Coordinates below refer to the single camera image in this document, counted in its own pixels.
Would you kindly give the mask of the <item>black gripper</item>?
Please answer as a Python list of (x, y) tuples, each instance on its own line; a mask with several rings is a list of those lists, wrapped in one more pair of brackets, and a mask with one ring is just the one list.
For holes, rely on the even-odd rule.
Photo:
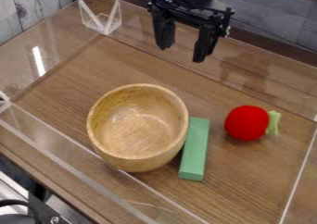
[(199, 28), (193, 61), (201, 63), (213, 53), (219, 37), (226, 37), (234, 8), (221, 0), (151, 0), (152, 26), (158, 48), (175, 43), (175, 21)]

